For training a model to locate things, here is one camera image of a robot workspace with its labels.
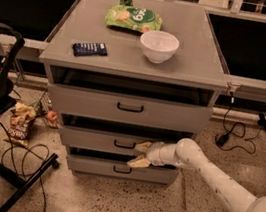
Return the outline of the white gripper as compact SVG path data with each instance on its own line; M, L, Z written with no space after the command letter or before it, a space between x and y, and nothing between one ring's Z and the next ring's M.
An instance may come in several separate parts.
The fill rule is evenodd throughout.
M169 153L169 145L163 142L150 141L137 143L135 145L135 150L141 153L146 153L144 155L137 156L133 160L127 162L127 165L131 168L147 168L150 164L155 166L164 166L166 164L167 154Z

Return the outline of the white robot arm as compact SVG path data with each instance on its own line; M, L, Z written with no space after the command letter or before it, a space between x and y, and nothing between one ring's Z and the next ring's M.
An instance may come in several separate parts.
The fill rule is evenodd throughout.
M257 198L211 162L192 139L178 143L150 141L135 145L140 155L130 160L131 168L150 165L197 170L205 183L229 212L266 212L266 196Z

